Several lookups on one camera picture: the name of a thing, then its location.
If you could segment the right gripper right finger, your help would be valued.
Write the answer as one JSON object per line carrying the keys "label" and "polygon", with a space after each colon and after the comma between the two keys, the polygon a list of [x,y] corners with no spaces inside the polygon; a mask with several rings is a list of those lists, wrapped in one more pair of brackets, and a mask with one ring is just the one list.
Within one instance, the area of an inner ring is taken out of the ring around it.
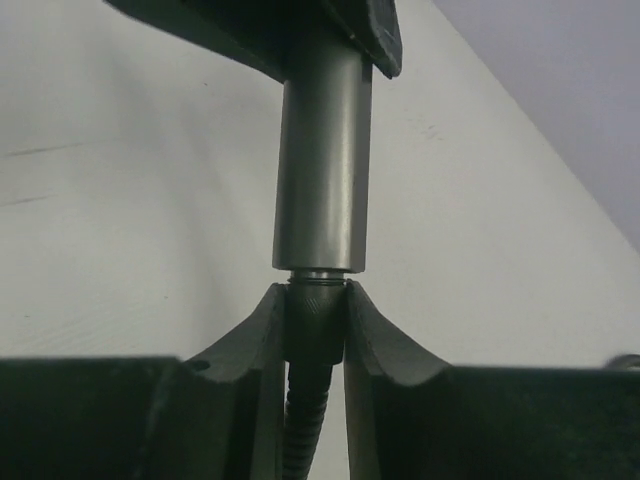
{"label": "right gripper right finger", "polygon": [[454,366],[348,286],[344,380],[354,479],[635,479],[639,377]]}

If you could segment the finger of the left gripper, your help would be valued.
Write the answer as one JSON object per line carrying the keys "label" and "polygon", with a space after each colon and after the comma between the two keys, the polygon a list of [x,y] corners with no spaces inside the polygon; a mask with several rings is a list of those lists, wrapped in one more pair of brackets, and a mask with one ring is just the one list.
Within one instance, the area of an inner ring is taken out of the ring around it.
{"label": "finger of the left gripper", "polygon": [[385,77],[400,75],[403,46],[393,0],[330,0],[329,15]]}

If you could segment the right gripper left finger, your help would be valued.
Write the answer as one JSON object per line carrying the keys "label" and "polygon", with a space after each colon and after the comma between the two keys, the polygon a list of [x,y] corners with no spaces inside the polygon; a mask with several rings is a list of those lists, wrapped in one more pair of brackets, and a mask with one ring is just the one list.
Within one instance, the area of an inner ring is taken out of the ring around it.
{"label": "right gripper left finger", "polygon": [[278,479],[284,289],[189,360],[1,363],[5,479]]}

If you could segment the grey shower head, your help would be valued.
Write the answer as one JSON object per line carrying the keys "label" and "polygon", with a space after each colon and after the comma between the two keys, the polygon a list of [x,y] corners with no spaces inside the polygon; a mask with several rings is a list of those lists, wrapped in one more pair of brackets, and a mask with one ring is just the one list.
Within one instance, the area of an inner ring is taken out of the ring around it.
{"label": "grey shower head", "polygon": [[273,265],[338,281],[366,265],[373,70],[402,54],[371,1],[117,1],[120,13],[283,87]]}

